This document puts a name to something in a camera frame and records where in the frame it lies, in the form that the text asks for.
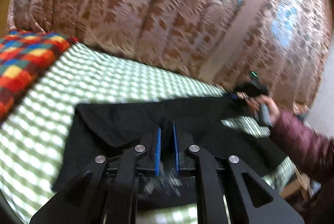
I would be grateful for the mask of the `maroon jacket sleeve forearm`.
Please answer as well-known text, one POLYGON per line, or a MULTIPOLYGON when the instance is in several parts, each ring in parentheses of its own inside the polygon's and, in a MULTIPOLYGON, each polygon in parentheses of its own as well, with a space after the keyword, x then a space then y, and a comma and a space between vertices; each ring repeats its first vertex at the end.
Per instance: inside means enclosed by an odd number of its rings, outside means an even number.
POLYGON ((280 114, 270 139, 311 179, 326 183, 333 178, 333 139, 305 126, 294 114, 280 114))

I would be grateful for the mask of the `person's right hand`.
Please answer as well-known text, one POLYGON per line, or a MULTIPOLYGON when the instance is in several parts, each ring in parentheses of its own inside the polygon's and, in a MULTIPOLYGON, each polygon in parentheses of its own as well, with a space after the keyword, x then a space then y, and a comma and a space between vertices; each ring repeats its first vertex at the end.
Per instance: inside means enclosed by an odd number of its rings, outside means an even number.
POLYGON ((271 97, 260 95, 246 99, 253 117, 260 126, 272 127, 280 116, 280 110, 271 97))

